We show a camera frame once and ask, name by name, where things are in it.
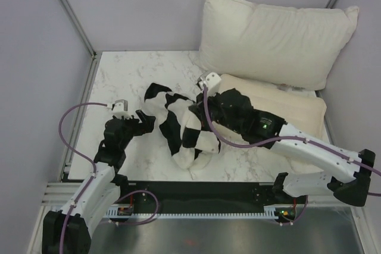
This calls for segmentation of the black white checkered pillowcase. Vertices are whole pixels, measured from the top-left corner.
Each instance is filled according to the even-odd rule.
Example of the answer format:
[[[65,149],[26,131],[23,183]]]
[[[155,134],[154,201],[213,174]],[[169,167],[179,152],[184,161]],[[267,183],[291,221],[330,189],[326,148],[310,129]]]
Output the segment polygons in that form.
[[[144,107],[156,118],[171,157],[181,169],[201,170],[220,153],[221,141],[205,119],[203,104],[151,83],[144,95]]]

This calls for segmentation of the cream quilted pillow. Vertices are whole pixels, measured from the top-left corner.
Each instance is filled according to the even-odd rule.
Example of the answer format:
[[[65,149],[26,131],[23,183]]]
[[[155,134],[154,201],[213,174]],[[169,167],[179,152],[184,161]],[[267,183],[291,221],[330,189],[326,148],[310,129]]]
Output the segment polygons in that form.
[[[287,92],[273,84],[244,80],[228,74],[221,75],[221,79],[220,93],[235,88],[249,97],[255,109],[278,115],[304,133],[326,140],[324,115],[327,106],[324,100],[314,96],[313,92]],[[258,175],[267,175],[270,178],[283,172],[304,174],[321,171],[300,159],[282,156],[266,148],[246,149],[244,154],[254,156],[252,161]]]

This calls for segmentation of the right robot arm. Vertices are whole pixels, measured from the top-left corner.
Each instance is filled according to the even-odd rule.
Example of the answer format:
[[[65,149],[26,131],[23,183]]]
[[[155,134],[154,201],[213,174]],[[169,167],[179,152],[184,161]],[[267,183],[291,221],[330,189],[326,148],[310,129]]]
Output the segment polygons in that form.
[[[279,173],[272,196],[279,203],[291,198],[331,194],[350,206],[362,207],[369,196],[375,153],[354,152],[304,133],[284,118],[254,109],[236,89],[197,96],[203,123],[224,143],[235,148],[264,148],[320,169],[317,173]]]

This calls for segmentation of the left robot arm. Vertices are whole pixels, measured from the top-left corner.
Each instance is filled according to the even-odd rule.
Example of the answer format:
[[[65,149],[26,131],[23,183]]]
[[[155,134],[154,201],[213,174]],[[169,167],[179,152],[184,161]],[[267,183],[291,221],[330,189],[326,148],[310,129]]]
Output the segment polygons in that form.
[[[141,110],[105,123],[92,171],[65,205],[43,219],[42,253],[89,252],[93,232],[109,207],[129,199],[128,179],[118,174],[127,145],[135,136],[152,132],[154,125],[155,117]]]

